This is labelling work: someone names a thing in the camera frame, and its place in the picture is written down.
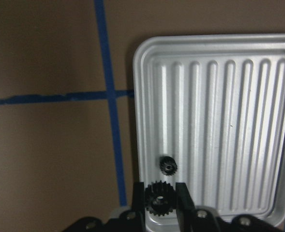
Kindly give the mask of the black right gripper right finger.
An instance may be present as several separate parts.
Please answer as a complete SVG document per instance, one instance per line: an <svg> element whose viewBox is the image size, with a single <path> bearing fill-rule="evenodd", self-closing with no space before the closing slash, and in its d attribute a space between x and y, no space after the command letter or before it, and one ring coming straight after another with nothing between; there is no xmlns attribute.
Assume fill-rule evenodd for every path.
<svg viewBox="0 0 285 232"><path fill-rule="evenodd" d="M185 183L176 183L176 214L181 232L192 232L194 202Z"/></svg>

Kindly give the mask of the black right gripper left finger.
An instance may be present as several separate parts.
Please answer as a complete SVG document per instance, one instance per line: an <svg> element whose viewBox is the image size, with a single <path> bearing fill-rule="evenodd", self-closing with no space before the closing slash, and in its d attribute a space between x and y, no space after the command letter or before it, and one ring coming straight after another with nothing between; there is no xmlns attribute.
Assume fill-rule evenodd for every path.
<svg viewBox="0 0 285 232"><path fill-rule="evenodd" d="M145 188L143 182L135 182L133 187L132 219L135 232L145 231Z"/></svg>

